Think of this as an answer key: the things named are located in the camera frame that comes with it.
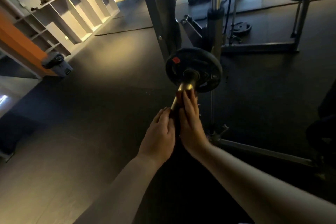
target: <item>trash can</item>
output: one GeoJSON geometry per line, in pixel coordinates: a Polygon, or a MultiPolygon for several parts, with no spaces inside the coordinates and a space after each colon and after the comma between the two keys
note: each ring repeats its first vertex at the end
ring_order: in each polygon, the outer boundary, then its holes
{"type": "Polygon", "coordinates": [[[51,69],[61,77],[66,77],[72,71],[72,67],[64,60],[63,55],[59,52],[48,53],[48,56],[42,60],[42,67],[51,69]]]}

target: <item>red sticker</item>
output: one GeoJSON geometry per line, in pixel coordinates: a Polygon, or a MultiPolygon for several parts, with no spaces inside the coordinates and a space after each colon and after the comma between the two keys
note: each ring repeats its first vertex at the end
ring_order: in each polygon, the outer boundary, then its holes
{"type": "Polygon", "coordinates": [[[179,59],[178,57],[174,57],[174,58],[172,59],[172,61],[174,61],[175,64],[181,62],[180,59],[179,59]]]}

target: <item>person's left forearm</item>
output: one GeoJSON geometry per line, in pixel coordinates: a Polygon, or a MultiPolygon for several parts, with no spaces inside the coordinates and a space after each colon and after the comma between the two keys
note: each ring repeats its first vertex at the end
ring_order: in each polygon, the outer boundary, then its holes
{"type": "Polygon", "coordinates": [[[133,158],[108,190],[74,224],[132,223],[158,168],[151,158],[141,155],[133,158]]]}

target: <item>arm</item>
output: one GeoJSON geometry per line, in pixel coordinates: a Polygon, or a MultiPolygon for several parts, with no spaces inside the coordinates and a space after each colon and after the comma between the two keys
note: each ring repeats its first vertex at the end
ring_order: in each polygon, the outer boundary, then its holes
{"type": "Polygon", "coordinates": [[[335,223],[336,206],[268,175],[211,145],[201,121],[197,98],[183,93],[181,139],[256,223],[335,223]]]}
{"type": "Polygon", "coordinates": [[[170,109],[165,108],[157,114],[138,155],[74,224],[132,223],[153,176],[173,152],[175,127],[169,113],[170,109]]]}

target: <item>weight plate on floor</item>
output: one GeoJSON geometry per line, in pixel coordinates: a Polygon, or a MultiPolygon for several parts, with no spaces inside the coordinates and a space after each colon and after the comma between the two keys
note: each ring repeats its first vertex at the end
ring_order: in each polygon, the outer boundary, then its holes
{"type": "Polygon", "coordinates": [[[244,36],[250,33],[252,26],[247,22],[238,22],[234,25],[233,34],[235,36],[244,36]]]}
{"type": "Polygon", "coordinates": [[[203,49],[181,48],[166,62],[166,73],[177,86],[184,81],[185,72],[190,70],[199,74],[195,86],[197,92],[211,91],[221,82],[221,63],[210,52],[203,49]]]}

